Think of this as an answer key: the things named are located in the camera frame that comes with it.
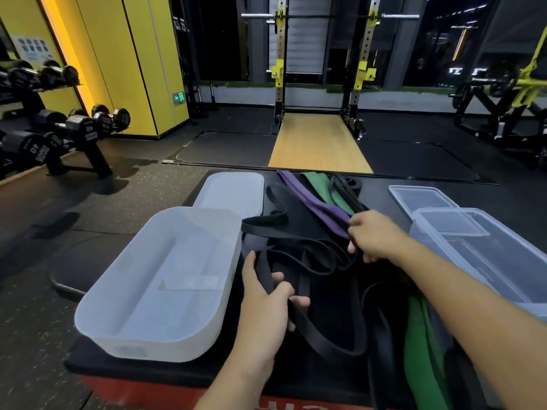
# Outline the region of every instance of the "forearm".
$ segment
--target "forearm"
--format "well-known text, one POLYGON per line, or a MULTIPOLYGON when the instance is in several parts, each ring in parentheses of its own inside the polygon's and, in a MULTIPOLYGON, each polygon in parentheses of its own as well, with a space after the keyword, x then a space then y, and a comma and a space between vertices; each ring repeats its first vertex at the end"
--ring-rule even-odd
POLYGON ((404 269, 509 409, 547 408, 547 325, 408 239, 404 269))
POLYGON ((267 379, 247 371, 232 353, 194 410, 254 410, 267 379))

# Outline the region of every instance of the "plastic container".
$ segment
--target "plastic container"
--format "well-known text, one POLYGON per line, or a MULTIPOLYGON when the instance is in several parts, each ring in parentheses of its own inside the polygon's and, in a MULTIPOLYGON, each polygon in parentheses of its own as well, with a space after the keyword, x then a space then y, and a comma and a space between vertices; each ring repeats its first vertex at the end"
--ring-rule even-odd
POLYGON ((547 255, 488 213, 419 209, 410 236, 547 322, 547 255))
POLYGON ((80 301, 76 328, 114 357, 193 360, 218 337, 240 251, 234 212, 157 213, 80 301))
POLYGON ((207 178, 194 207, 228 209, 242 219, 262 214, 264 177, 258 173, 216 173, 207 178))
POLYGON ((445 193, 435 187, 390 185, 389 192, 410 220, 414 219, 413 213, 417 209, 459 207, 445 193))

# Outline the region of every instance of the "green exit sign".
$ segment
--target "green exit sign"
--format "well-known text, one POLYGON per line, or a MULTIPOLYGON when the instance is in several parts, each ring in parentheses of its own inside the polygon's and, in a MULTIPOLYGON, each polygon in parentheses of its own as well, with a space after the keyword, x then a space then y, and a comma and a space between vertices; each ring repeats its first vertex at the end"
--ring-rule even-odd
POLYGON ((184 102, 184 92, 177 92, 173 94, 173 102, 182 103, 184 102))

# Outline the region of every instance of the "translucent plastic bin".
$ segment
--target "translucent plastic bin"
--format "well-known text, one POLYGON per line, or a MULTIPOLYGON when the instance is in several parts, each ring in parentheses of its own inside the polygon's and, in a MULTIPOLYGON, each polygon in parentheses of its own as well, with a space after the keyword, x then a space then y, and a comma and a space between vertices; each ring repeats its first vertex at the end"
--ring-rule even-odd
POLYGON ((264 177, 259 173, 215 173, 203 185, 194 207, 232 210, 242 219, 262 214, 264 177))
POLYGON ((419 209, 410 236, 547 321, 547 255, 488 213, 419 209))
POLYGON ((459 207, 435 187, 390 185, 389 192, 411 220, 414 219, 413 213, 417 209, 459 207))
POLYGON ((79 303, 76 328, 114 357, 193 360, 218 337, 240 251, 232 211, 157 213, 79 303))

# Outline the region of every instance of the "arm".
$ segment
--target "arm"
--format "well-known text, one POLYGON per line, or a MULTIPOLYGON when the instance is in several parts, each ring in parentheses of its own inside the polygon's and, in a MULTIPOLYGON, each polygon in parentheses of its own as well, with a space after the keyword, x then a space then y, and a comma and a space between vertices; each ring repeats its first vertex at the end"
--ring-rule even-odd
POLYGON ((508 409, 547 408, 546 324, 411 239, 388 217, 359 213, 350 225, 364 261, 389 259, 412 278, 508 409))
POLYGON ((294 330, 288 320, 287 300, 301 307, 310 305, 308 297, 294 296, 281 272, 272 274, 277 288, 267 295, 256 278, 254 260, 251 252, 243 265, 244 296, 234 347, 194 410, 254 410, 286 330, 294 330))

